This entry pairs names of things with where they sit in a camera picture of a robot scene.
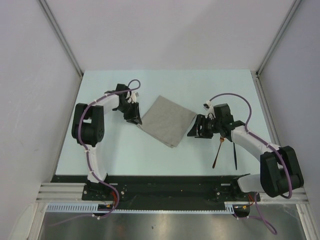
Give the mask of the grey cloth napkin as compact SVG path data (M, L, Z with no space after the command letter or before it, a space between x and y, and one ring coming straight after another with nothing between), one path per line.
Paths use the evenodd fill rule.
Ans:
M196 115L160 95L144 114L138 128L166 146L176 148Z

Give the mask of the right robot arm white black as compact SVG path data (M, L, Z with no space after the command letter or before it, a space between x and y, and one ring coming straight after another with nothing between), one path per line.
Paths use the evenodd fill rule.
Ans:
M253 155L260 163L258 174L245 174L232 180L231 196L242 201L251 192L264 192L269 197L277 197L301 188L304 178L295 150L290 146L268 143L251 131L245 123L235 121L228 104L215 106L205 103L205 115L198 114L187 136L211 139L219 134L222 141L228 140L239 145Z

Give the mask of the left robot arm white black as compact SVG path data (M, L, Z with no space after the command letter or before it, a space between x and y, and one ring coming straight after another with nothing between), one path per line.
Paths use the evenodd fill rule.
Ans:
M107 170L97 157L97 148L105 135L105 114L119 111L126 122L141 125L140 106L137 101L139 87L119 83L115 90L106 91L103 96L89 104L78 103L74 109L71 135L84 148L87 162L87 179L96 185L93 194L100 200L110 196L111 188L104 184Z

